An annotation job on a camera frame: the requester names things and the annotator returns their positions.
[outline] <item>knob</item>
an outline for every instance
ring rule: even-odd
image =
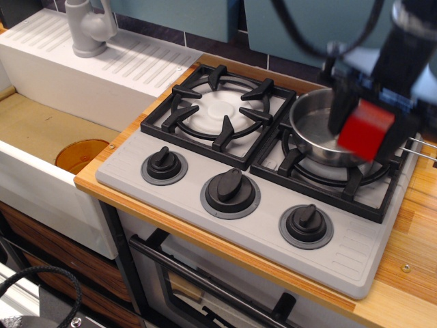
[[[305,243],[318,241],[326,234],[325,218],[314,204],[293,210],[285,227],[295,239]]]
[[[170,152],[168,147],[163,147],[149,158],[147,172],[155,179],[167,180],[176,176],[181,167],[178,156]]]
[[[211,179],[205,198],[211,207],[220,212],[237,213],[253,203],[255,188],[240,169],[233,168]]]

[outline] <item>black cord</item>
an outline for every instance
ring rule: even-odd
[[[82,302],[82,291],[81,291],[81,285],[79,284],[79,281],[71,272],[55,267],[55,266],[33,266],[27,269],[24,269],[15,275],[7,278],[1,285],[0,285],[0,297],[2,297],[8,288],[15,284],[18,280],[21,278],[26,277],[27,275],[31,275],[34,273],[41,273],[41,272],[51,272],[51,273],[58,273],[60,275],[64,275],[68,279],[70,279],[73,282],[74,289],[76,290],[76,301],[74,302],[73,308],[71,309],[70,313],[67,315],[67,317],[62,321],[61,324],[59,324],[58,328],[67,328],[70,326],[71,321],[73,320],[74,316],[78,312],[81,302]]]
[[[378,22],[378,19],[382,11],[382,7],[384,5],[384,0],[374,1],[366,25],[364,26],[364,29],[362,30],[362,32],[360,33],[360,35],[355,41],[347,44],[344,49],[341,49],[339,44],[337,44],[337,46],[333,46],[333,48],[330,49],[329,51],[322,51],[305,40],[305,38],[297,28],[296,24],[294,23],[290,13],[288,12],[288,9],[284,4],[284,0],[271,0],[271,1],[279,18],[281,19],[282,23],[287,29],[288,34],[293,38],[293,40],[298,44],[298,46],[302,50],[316,57],[335,58],[335,59],[343,57],[346,53],[350,52],[352,49],[359,46],[369,36],[369,34],[373,31],[374,27],[376,26],[376,23]]]

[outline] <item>black burner grate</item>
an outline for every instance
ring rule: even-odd
[[[225,83],[238,85],[248,90],[241,95],[241,100],[259,100],[262,102],[262,110],[239,108],[242,115],[253,121],[252,125],[236,132],[231,120],[225,115],[222,130],[218,135],[196,131],[187,126],[184,121],[196,113],[199,107],[184,107],[184,101],[202,97],[202,94],[194,89],[200,85],[209,85],[211,92],[214,92],[220,88],[220,85]],[[274,114],[270,110],[270,98],[272,96],[283,99],[281,107]],[[267,139],[275,122],[279,121],[279,118],[290,110],[295,100],[296,93],[294,91],[274,86],[271,79],[256,81],[230,73],[227,71],[226,66],[213,68],[200,65],[181,85],[176,85],[172,89],[172,94],[142,121],[141,131],[216,161],[240,169],[247,169],[255,158],[257,151],[261,148],[262,143]],[[244,155],[236,156],[228,151],[227,147],[232,140],[242,138],[255,131],[259,132],[259,137],[250,145],[249,151]]]
[[[396,156],[389,165],[382,166],[366,177],[360,169],[350,168],[348,169],[347,180],[327,179],[310,172],[300,165],[305,155],[299,152],[297,148],[290,149],[288,146],[288,139],[292,133],[292,127],[288,122],[288,115],[285,115],[256,156],[251,165],[251,173],[365,219],[382,223],[408,153],[403,152],[401,156]],[[285,158],[278,166],[278,169],[275,170],[264,166],[263,163],[278,142],[281,143]],[[411,143],[407,143],[406,147],[411,147]],[[384,199],[378,208],[362,204],[354,199],[359,188],[370,185],[384,177],[389,177],[390,182]],[[330,189],[324,188],[324,185],[338,188],[339,192],[333,193]]]

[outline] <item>stainless steel pot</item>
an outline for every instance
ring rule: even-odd
[[[293,140],[308,158],[334,167],[355,167],[365,160],[337,145],[328,129],[332,89],[311,91],[298,98],[290,109]]]

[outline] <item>faucet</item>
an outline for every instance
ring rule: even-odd
[[[73,38],[73,51],[79,57],[103,53],[106,41],[117,34],[110,0],[101,0],[104,14],[95,14],[89,0],[67,0],[66,13]]]

